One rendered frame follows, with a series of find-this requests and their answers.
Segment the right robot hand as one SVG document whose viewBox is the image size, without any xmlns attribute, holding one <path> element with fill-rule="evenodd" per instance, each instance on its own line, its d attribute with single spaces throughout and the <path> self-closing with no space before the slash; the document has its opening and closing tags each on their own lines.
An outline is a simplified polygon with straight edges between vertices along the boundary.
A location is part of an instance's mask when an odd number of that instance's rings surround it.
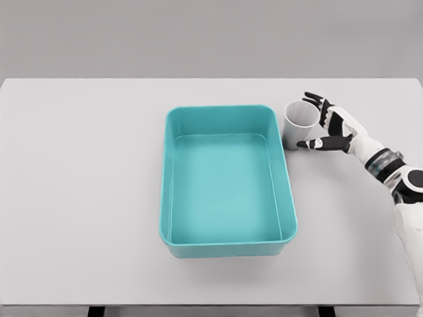
<svg viewBox="0 0 423 317">
<path fill-rule="evenodd" d="M 368 135 L 367 130 L 345 109 L 330 103 L 326 98 L 305 92 L 302 98 L 314 105 L 319 113 L 319 125 L 328 136 L 308 141 L 298 141 L 297 146 L 317 151 L 343 151 L 347 153 L 354 137 Z"/>
</svg>

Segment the white paper cup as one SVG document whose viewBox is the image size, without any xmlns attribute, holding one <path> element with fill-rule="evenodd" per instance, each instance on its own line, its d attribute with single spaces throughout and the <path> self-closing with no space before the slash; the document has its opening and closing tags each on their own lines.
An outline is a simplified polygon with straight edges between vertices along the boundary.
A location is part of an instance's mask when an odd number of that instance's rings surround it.
<svg viewBox="0 0 423 317">
<path fill-rule="evenodd" d="M 319 123 L 319 109 L 306 101 L 295 101 L 284 108 L 282 143 L 285 150 L 297 150 L 297 142 L 305 140 L 309 132 Z"/>
</svg>

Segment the teal plastic basket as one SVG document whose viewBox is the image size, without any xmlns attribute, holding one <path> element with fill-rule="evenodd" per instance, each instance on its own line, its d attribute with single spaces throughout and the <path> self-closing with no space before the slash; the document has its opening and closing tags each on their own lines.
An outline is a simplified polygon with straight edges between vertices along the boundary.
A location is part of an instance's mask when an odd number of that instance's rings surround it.
<svg viewBox="0 0 423 317">
<path fill-rule="evenodd" d="M 273 109 L 181 106 L 167 113 L 159 234 L 174 257 L 274 256 L 297 229 Z"/>
</svg>

